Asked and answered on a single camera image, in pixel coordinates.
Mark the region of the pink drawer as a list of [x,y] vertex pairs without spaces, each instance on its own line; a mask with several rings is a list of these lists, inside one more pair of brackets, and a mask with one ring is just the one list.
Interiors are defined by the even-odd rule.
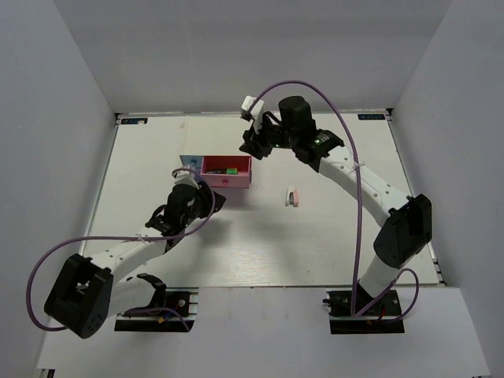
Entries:
[[251,183],[251,157],[205,156],[200,176],[212,187],[247,189]]

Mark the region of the green highlighter black body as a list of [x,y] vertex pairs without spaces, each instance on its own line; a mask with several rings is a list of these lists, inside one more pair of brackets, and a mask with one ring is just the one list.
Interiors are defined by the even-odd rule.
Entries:
[[237,175],[237,168],[228,168],[228,169],[213,169],[207,170],[206,174],[219,174],[219,175]]

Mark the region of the light blue drawer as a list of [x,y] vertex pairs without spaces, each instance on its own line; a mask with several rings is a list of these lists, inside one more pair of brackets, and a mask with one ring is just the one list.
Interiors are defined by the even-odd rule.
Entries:
[[180,161],[182,166],[189,165],[192,168],[196,169],[197,171],[200,171],[202,168],[202,160],[203,160],[202,155],[190,155],[190,154],[180,155]]

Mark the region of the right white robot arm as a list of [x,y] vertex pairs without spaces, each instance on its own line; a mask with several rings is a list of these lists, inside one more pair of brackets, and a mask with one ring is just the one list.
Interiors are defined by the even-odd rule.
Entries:
[[264,102],[247,96],[241,117],[250,128],[240,147],[261,160],[275,148],[289,149],[315,172],[337,183],[366,209],[380,231],[373,242],[375,256],[356,288],[356,306],[375,313],[384,304],[383,291],[401,269],[432,240],[432,203],[425,195],[412,197],[392,187],[371,169],[354,160],[344,141],[320,129],[309,103],[301,96],[280,101],[280,117],[263,109]]

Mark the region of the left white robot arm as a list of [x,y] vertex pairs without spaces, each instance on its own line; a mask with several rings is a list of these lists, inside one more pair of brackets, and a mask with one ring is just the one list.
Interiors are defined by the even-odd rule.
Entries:
[[207,221],[225,203],[223,195],[205,184],[175,185],[138,235],[88,258],[67,258],[44,304],[45,313],[82,339],[115,315],[180,317],[167,305],[166,284],[139,268],[173,249],[193,221]]

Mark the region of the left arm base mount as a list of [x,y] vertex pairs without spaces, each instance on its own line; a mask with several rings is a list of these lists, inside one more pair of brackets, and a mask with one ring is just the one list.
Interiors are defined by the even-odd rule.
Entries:
[[129,276],[113,289],[116,332],[185,333],[195,324],[199,289],[170,288],[156,276]]

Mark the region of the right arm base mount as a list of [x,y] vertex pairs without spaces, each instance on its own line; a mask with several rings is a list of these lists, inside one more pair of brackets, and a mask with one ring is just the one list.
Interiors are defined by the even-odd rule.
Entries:
[[328,291],[322,300],[328,310],[332,335],[404,334],[403,320],[395,320],[402,314],[396,290],[389,291],[378,303],[360,316],[350,313],[351,290]]

